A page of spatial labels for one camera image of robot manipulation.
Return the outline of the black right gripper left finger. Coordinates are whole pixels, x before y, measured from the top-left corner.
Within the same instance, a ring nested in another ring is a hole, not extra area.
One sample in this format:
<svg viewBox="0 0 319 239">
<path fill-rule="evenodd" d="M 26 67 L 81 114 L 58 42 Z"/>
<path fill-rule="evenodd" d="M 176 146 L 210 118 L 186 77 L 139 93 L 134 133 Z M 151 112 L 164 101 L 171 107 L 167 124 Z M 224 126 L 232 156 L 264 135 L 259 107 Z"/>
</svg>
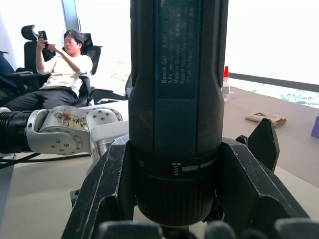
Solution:
<svg viewBox="0 0 319 239">
<path fill-rule="evenodd" d="M 115 139 L 85 178 L 62 238 L 92 239 L 103 222 L 132 220 L 133 169 L 129 139 Z"/>
</svg>

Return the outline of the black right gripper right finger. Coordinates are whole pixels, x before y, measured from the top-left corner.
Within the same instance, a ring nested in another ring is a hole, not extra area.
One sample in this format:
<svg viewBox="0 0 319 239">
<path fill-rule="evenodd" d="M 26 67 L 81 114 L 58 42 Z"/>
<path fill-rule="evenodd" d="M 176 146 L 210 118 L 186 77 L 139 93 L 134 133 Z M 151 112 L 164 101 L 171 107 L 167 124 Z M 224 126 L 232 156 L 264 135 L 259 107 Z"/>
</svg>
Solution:
<svg viewBox="0 0 319 239">
<path fill-rule="evenodd" d="M 312 220 L 288 188 L 249 149 L 225 138 L 218 196 L 233 232 L 311 232 Z"/>
</svg>

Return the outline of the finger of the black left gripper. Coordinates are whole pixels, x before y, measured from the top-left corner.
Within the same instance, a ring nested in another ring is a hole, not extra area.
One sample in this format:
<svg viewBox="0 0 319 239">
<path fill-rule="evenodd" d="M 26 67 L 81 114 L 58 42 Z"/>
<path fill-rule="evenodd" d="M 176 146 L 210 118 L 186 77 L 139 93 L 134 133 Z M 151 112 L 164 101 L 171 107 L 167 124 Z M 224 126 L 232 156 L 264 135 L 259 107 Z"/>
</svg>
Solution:
<svg viewBox="0 0 319 239">
<path fill-rule="evenodd" d="M 235 139 L 237 142 L 245 145 L 246 147 L 248 147 L 248 137 L 244 136 L 244 135 L 240 135 Z"/>
<path fill-rule="evenodd" d="M 263 118 L 248 137 L 248 148 L 254 157 L 272 172 L 278 160 L 278 138 L 270 119 Z"/>
</svg>

